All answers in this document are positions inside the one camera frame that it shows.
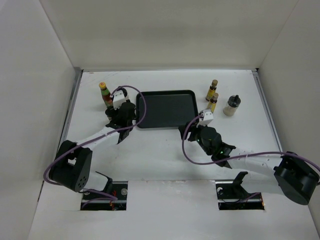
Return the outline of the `small spice jar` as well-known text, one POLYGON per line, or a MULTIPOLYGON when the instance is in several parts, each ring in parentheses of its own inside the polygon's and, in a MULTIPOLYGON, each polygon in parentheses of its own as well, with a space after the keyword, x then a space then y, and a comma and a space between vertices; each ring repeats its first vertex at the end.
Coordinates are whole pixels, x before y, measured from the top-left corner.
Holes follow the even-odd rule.
POLYGON ((105 110, 105 114, 106 114, 108 120, 111 121, 113 119, 113 117, 116 115, 116 110, 113 107, 108 107, 105 110))

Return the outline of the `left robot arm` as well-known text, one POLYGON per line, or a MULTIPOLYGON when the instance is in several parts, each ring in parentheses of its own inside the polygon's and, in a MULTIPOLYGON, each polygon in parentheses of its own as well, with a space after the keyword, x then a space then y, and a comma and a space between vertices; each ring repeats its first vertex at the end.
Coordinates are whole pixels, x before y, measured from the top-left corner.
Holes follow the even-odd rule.
POLYGON ((112 195, 109 178, 91 171, 93 151, 99 145, 118 145, 128 137, 134 127, 135 110, 135 104, 126 101, 118 109, 111 110, 111 121, 99 132, 80 141, 65 140, 60 145, 55 160, 45 170, 44 180, 76 193, 93 189, 100 199, 108 199, 112 195))

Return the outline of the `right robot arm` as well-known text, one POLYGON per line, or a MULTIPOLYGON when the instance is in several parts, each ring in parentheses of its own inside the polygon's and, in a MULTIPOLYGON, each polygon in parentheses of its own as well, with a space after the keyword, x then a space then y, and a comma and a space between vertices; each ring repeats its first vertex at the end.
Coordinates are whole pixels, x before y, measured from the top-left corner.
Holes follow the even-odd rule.
POLYGON ((211 157, 209 165, 240 170, 231 184, 238 198, 267 192, 308 205, 320 184, 319 166, 294 152, 249 153, 223 142, 215 128, 197 123, 189 122, 178 130, 182 141, 197 142, 211 157))

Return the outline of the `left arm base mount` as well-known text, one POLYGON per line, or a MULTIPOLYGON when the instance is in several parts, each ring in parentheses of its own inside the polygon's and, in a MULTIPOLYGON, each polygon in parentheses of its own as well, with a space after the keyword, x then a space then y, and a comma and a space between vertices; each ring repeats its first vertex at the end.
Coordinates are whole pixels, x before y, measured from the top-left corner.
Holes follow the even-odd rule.
POLYGON ((125 211, 127 209, 127 181, 113 181, 101 172, 91 172, 89 181, 81 193, 81 211, 125 211))

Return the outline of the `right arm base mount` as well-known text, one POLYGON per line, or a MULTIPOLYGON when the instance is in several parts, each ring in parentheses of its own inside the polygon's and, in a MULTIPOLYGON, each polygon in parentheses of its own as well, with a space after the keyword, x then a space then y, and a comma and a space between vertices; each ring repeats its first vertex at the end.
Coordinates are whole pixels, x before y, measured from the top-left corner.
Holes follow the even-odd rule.
POLYGON ((262 194, 248 193, 242 182, 248 172, 241 171, 234 180, 216 181, 216 195, 220 211, 264 210, 262 194))

